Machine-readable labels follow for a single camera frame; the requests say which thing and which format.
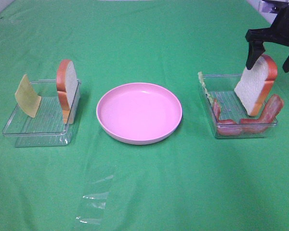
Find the robotic arm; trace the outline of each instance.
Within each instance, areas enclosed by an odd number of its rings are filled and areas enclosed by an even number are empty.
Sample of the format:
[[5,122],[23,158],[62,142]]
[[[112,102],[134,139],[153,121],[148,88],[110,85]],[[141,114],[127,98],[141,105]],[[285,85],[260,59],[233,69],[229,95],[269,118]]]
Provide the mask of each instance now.
[[[252,69],[257,59],[265,52],[264,42],[273,42],[289,47],[289,3],[285,0],[262,0],[259,10],[277,13],[271,27],[263,29],[249,29],[246,40],[249,43],[249,53],[246,68]],[[283,64],[285,72],[289,71],[289,56]]]

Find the bacon strip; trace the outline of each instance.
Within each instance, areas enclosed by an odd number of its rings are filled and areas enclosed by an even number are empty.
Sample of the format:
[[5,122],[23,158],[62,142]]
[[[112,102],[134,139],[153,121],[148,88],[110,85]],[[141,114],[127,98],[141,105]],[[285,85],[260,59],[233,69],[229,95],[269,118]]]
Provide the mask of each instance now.
[[[277,114],[280,112],[280,110],[284,106],[284,101],[279,97],[279,95],[273,94],[266,105],[264,106],[264,109],[258,119],[241,119],[240,124],[269,124],[272,123],[274,118],[277,116]],[[250,133],[260,133],[264,132],[266,129],[268,129],[267,126],[250,126],[243,128],[245,132]]]
[[217,132],[223,136],[237,136],[241,133],[242,128],[236,128],[235,126],[231,126],[237,124],[236,121],[232,119],[219,119],[221,113],[221,107],[219,106],[217,99],[214,99],[213,103],[213,112],[219,124],[230,125],[229,127],[217,127]]

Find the clear plastic sheet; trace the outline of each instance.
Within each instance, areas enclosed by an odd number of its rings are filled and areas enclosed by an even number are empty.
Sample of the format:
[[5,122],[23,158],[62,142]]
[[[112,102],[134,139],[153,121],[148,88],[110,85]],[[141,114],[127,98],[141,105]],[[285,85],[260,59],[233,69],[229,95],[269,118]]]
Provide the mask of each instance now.
[[72,231],[95,231],[103,221],[106,201],[115,167],[99,167],[89,171]]

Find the toy bread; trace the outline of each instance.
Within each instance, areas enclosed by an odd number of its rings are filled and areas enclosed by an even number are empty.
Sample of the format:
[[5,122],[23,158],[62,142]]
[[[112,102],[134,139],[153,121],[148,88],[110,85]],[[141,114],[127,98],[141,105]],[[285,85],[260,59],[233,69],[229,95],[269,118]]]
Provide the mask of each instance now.
[[[78,85],[77,74],[71,60],[64,59],[61,61],[57,70],[56,85],[63,113],[63,121],[67,123]],[[73,123],[73,121],[74,118],[69,119],[69,123]]]
[[277,77],[277,65],[273,59],[262,54],[251,70],[246,67],[235,93],[249,116],[256,116],[268,96]]

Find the transparent plastic tray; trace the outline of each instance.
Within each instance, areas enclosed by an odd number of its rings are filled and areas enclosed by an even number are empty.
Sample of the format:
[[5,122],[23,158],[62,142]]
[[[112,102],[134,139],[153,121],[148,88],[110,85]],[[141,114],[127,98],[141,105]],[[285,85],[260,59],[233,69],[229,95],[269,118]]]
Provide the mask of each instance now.
[[[205,94],[205,89],[201,86],[200,97],[203,102],[203,106],[208,116],[208,120],[211,126],[213,135],[216,138],[264,138],[272,135],[273,128],[277,125],[277,119],[275,118],[272,123],[254,123],[254,124],[240,124],[241,118],[252,118],[257,119],[258,116],[248,116],[244,106],[240,99],[236,96],[234,88],[239,82],[241,75],[203,75],[206,89],[208,90],[211,97],[216,98],[221,106],[221,114],[219,119],[232,119],[237,124],[221,124],[218,122],[218,118],[213,113],[213,108],[210,101]],[[248,128],[253,130],[263,130],[262,132],[252,133],[248,132]],[[241,132],[237,135],[223,135],[221,131],[234,131],[240,130]]]
[[56,80],[31,81],[31,84],[36,93],[42,97],[36,117],[29,117],[17,104],[3,128],[3,135],[12,138],[15,147],[68,145],[77,131],[77,116],[73,124],[69,121],[71,115],[76,113],[81,81],[78,79],[76,94],[66,124],[63,122]]

